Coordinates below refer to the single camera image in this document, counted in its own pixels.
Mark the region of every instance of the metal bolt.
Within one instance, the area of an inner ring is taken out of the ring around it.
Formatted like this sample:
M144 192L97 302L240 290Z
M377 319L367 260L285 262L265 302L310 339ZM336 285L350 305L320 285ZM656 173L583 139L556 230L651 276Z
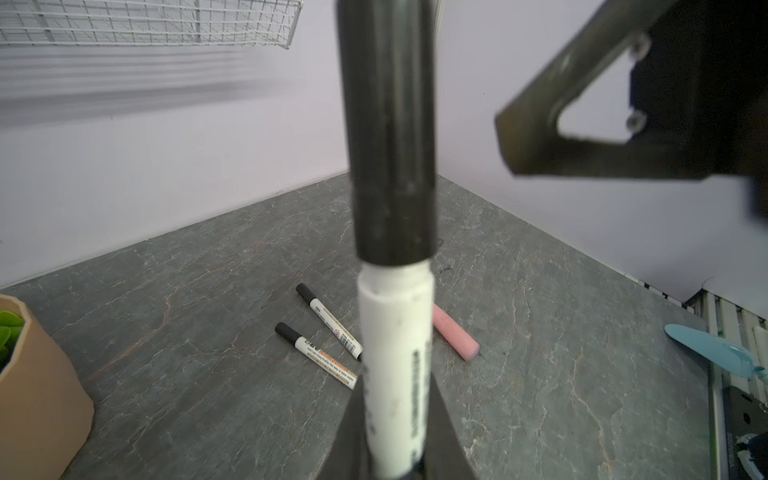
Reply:
M635 110L627 118L627 130L632 134L639 134L645 129L648 123L648 115L644 111Z
M646 33L641 33L634 38L629 47L629 55L636 61L640 61L648 55L650 51L650 37Z

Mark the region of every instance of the white marker body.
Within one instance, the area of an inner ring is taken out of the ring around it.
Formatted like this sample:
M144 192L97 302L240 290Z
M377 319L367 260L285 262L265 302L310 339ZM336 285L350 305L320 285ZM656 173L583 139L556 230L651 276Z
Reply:
M344 365L334 360L330 355L314 346L312 342L300 336L293 346L309 357L310 360L316 363L321 369L335 376L341 383L348 386L350 390L355 389L357 376L346 369Z
M435 277L429 260L406 266L363 263L357 290L373 473L398 478L424 452Z
M349 350L349 353L352 353L352 356L355 358L359 357L360 353L362 353L362 345L360 345L360 343L355 340L355 337L344 328L344 325L342 325L339 320L328 311L326 306L323 305L323 302L315 298L310 302L310 307L312 307L312 310L315 310L315 313L317 313L317 316L320 317L323 323L331 329L333 335L339 339L342 345L344 345L344 348Z

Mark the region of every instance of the blue plastic object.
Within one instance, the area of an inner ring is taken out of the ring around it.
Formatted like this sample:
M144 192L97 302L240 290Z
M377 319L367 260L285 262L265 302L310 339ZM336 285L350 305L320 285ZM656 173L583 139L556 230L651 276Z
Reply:
M710 335L701 330L673 323L665 326L664 331L673 339L711 360L728 372L747 378L757 374L765 382L766 373L764 368L761 366L755 367L752 353L741 345L737 345L719 336Z

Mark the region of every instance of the white wall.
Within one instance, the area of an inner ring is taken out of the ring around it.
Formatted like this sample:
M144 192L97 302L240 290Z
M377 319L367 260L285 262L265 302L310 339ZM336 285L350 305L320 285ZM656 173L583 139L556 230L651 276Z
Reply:
M344 171L333 3L288 51L6 49L0 286Z
M496 112L600 3L447 0L437 56L439 172L679 300L705 284L768 316L768 230L747 217L744 180L522 179L513 178L503 165L493 125ZM585 95L594 103L578 105L581 116L569 119L570 130L621 136L626 68L613 69L600 80L600 88Z

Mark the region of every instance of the beige pot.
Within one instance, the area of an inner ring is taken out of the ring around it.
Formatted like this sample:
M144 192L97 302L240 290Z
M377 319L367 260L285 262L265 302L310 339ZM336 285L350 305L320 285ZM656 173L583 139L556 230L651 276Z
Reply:
M11 362L0 372L0 477L55 480L85 443L94 403L21 300L0 295L0 310L25 321Z

